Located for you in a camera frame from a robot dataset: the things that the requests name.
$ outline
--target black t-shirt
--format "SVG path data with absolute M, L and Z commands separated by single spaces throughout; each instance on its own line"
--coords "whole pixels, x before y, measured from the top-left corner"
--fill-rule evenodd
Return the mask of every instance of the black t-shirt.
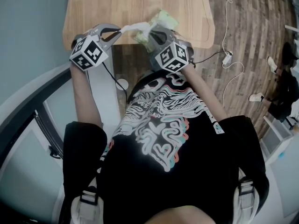
M 128 102 L 108 144 L 96 125 L 67 125 L 66 198 L 79 196 L 96 176 L 106 224 L 143 224 L 184 205 L 200 208 L 216 223 L 230 223 L 240 163 L 252 162 L 265 173 L 250 119 L 217 123 L 181 73 L 160 71 L 142 79 Z

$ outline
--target white furniture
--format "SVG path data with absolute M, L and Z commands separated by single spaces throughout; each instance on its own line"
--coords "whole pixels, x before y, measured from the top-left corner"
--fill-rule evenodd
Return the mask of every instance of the white furniture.
M 270 126 L 264 137 L 260 140 L 260 145 L 265 159 L 266 166 L 273 163 L 288 147 L 293 134 L 288 130 L 285 122 L 281 123 L 274 119 L 271 122 L 266 116 L 264 120 Z

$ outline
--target white plug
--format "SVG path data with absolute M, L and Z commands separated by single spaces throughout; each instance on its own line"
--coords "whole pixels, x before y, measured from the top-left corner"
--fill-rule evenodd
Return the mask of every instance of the white plug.
M 222 64 L 223 65 L 226 65 L 232 58 L 233 56 L 233 53 L 230 51 L 226 56 L 225 58 L 222 60 Z

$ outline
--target white sneaker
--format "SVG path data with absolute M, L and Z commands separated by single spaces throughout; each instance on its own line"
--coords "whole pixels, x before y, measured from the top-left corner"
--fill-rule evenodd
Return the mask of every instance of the white sneaker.
M 261 102 L 262 97 L 264 97 L 264 95 L 262 93 L 258 93 L 256 95 L 251 95 L 249 97 L 249 101 L 251 101 L 251 102 Z
M 271 56 L 268 57 L 267 62 L 270 66 L 270 69 L 273 73 L 275 73 L 276 69 L 277 69 L 277 65 L 275 64 L 273 58 Z

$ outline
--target floor plank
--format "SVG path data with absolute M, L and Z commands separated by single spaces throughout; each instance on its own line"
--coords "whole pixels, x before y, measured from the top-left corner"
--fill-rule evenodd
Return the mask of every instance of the floor plank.
M 216 27 L 214 45 L 210 49 L 195 49 L 195 61 L 221 50 L 226 25 L 225 2 L 210 0 Z M 241 61 L 245 71 L 229 84 L 225 92 L 225 109 L 229 116 L 250 117 L 259 137 L 268 129 L 263 116 L 271 116 L 261 104 L 250 103 L 248 98 L 257 92 L 273 97 L 277 77 L 271 73 L 267 57 L 272 56 L 281 66 L 282 47 L 285 42 L 292 44 L 294 37 L 291 31 L 285 30 L 285 24 L 295 26 L 294 10 L 289 0 L 233 0 L 232 4 L 228 3 L 228 31 L 224 48 L 233 51 L 232 62 Z M 221 61 L 224 56 L 223 53 L 217 54 L 196 67 L 221 102 L 227 83 L 242 71 L 238 63 L 223 69 Z M 142 45 L 122 45 L 114 46 L 113 58 L 116 77 L 128 80 L 130 94 L 138 79 L 150 69 L 148 54 Z M 118 98 L 123 115 L 125 97 L 122 91 L 118 91 Z

